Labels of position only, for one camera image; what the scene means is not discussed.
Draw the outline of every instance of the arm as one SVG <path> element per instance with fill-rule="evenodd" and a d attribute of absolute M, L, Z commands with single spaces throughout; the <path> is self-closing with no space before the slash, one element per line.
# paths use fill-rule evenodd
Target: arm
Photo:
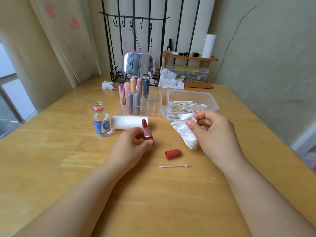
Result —
<path fill-rule="evenodd" d="M 115 184 L 153 144 L 143 134 L 124 131 L 104 163 L 14 236 L 90 236 Z"/>
<path fill-rule="evenodd" d="M 186 120 L 205 154 L 222 170 L 253 236 L 316 236 L 308 222 L 245 158 L 227 117 L 203 110 Z"/>

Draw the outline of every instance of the cotton swab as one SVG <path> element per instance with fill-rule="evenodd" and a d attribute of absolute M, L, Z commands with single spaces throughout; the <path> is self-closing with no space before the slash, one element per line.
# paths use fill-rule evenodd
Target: cotton swab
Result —
<path fill-rule="evenodd" d="M 183 165 L 183 166 L 159 166 L 159 168 L 166 168 L 166 167 L 191 167 L 192 165 Z"/>

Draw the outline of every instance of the clear bottle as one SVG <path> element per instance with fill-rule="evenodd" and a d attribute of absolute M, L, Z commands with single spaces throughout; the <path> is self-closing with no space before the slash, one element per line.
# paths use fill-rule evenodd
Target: clear bottle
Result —
<path fill-rule="evenodd" d="M 101 101 L 93 103 L 92 110 L 92 120 L 97 135 L 104 137 L 112 134 L 109 114 L 105 112 L 103 103 Z"/>

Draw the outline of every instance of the person's left hand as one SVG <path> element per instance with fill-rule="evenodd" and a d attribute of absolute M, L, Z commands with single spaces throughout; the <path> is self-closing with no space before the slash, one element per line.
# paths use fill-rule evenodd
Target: person's left hand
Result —
<path fill-rule="evenodd" d="M 116 140 L 108 161 L 124 171 L 129 171 L 154 143 L 153 140 L 141 140 L 143 136 L 144 131 L 139 127 L 124 131 Z"/>

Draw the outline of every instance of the red lipstick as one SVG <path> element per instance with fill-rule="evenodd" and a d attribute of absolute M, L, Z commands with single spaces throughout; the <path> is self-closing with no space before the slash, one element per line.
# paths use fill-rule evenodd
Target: red lipstick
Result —
<path fill-rule="evenodd" d="M 151 131 L 145 119 L 142 119 L 142 125 L 143 125 L 143 131 L 144 131 L 144 140 L 154 140 L 153 135 L 151 134 Z"/>

